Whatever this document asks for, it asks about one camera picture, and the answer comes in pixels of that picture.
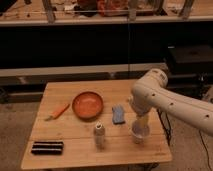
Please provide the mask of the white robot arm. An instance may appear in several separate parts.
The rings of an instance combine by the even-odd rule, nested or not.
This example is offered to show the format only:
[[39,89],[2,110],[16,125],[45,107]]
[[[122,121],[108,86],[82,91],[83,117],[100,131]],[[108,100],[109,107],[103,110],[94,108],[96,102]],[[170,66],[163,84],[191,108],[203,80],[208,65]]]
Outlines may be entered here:
[[213,136],[213,104],[169,91],[167,83],[161,69],[146,72],[131,87],[132,109],[143,116],[155,107]]

